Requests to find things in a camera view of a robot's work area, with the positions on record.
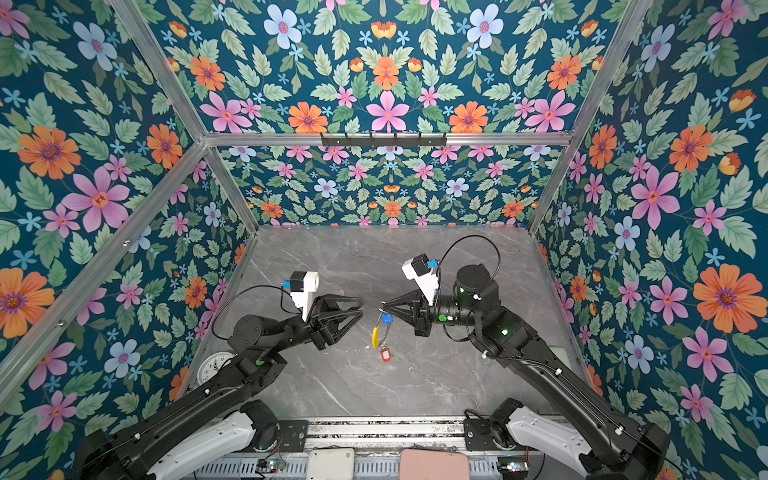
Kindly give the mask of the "silver metal keyring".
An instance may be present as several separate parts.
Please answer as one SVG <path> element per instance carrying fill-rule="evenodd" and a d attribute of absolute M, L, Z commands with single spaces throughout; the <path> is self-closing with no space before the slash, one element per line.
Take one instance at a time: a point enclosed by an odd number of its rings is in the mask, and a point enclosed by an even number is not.
<path fill-rule="evenodd" d="M 372 332 L 372 345 L 374 348 L 379 348 L 385 343 L 392 323 L 393 316 L 390 313 L 381 310 L 377 324 Z"/>

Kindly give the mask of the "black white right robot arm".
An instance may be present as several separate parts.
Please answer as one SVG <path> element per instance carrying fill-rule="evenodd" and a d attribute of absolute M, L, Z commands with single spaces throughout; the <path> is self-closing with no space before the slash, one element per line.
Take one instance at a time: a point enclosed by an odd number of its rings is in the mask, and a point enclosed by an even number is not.
<path fill-rule="evenodd" d="M 619 412 L 579 378 L 528 322 L 502 304 L 498 284 L 484 265 L 461 267 L 447 294 L 441 291 L 437 261 L 419 255 L 406 261 L 402 271 L 417 287 L 385 302 L 384 313 L 407 322 L 422 337 L 435 324 L 468 327 L 468 341 L 479 353 L 525 380 L 564 418 L 553 421 L 507 399 L 489 418 L 498 445 L 531 447 L 585 479 L 658 476 L 669 446 L 667 433 Z"/>

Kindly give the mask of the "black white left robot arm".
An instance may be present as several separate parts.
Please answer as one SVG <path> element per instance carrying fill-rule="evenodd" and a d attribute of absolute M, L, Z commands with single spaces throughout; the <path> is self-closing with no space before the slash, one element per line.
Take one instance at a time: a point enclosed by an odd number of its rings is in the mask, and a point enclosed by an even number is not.
<path fill-rule="evenodd" d="M 75 479 L 181 479 L 247 447 L 270 447 L 278 433 L 258 394 L 287 365 L 284 350 L 337 344 L 362 318 L 361 297 L 326 294 L 307 317 L 284 320 L 249 314 L 228 338 L 234 357 L 169 406 L 115 434 L 97 431 L 76 450 Z"/>

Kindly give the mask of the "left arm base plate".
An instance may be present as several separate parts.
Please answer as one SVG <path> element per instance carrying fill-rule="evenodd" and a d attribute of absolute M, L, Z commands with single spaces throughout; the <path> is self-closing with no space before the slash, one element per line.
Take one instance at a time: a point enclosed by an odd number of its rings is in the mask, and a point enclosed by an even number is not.
<path fill-rule="evenodd" d="M 250 448 L 262 453 L 299 453 L 305 448 L 309 422 L 306 420 L 279 420 L 257 431 Z"/>

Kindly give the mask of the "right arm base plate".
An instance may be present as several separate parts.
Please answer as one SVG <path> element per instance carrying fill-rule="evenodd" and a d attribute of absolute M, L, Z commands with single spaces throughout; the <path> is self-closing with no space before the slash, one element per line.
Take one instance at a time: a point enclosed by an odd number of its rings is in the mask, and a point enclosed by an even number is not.
<path fill-rule="evenodd" d="M 464 418 L 464 442 L 467 451 L 503 451 L 513 444 L 499 440 L 486 421 L 476 417 Z"/>

